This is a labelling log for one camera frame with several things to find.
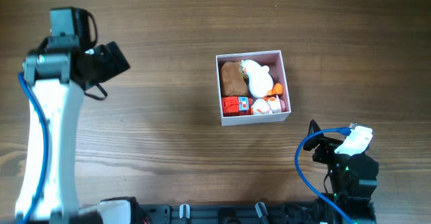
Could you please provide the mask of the small duck with pink hat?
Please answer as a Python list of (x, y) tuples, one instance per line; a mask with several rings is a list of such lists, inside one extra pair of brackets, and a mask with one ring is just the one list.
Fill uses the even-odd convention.
[(253, 115), (261, 114), (277, 114), (285, 112), (287, 109), (286, 103), (279, 96), (271, 96), (269, 98), (259, 98), (255, 100), (251, 106)]

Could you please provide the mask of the large white duck yellow hat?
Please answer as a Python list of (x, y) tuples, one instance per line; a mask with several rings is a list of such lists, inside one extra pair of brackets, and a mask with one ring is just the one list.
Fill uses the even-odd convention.
[(248, 78), (248, 88), (254, 98), (265, 98), (282, 95), (284, 87), (274, 83), (269, 74), (268, 66), (261, 66), (256, 61), (247, 59), (241, 61), (243, 75)]

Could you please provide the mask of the red toy fire truck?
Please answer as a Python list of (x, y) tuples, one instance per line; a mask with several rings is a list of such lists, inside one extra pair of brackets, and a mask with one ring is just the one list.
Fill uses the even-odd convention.
[(253, 101), (245, 96), (230, 96), (222, 98), (222, 113), (228, 116), (251, 115)]

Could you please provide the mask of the brown plush capybara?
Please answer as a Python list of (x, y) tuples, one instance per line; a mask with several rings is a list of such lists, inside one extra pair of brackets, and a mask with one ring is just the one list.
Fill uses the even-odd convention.
[(226, 62), (220, 71), (222, 96), (248, 96), (248, 86), (242, 74), (241, 62)]

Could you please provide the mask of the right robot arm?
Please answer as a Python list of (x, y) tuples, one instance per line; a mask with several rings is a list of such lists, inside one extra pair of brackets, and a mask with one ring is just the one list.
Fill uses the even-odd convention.
[[(348, 127), (321, 129), (311, 120), (307, 137), (295, 154), (296, 170), (302, 181), (318, 196), (315, 223), (376, 223), (372, 193), (378, 186), (379, 163), (366, 154), (372, 129), (359, 123)], [(332, 192), (319, 192), (299, 166), (300, 152), (314, 151), (312, 160), (327, 166), (326, 179)]]

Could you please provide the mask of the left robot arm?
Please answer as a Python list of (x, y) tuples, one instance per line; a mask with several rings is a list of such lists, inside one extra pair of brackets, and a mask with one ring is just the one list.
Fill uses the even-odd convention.
[(126, 200), (80, 208), (75, 187), (79, 113), (89, 89), (129, 68), (115, 42), (98, 44), (93, 15), (50, 12), (51, 33), (22, 63), (18, 80), (30, 103), (26, 169), (15, 204), (18, 223), (130, 223)]

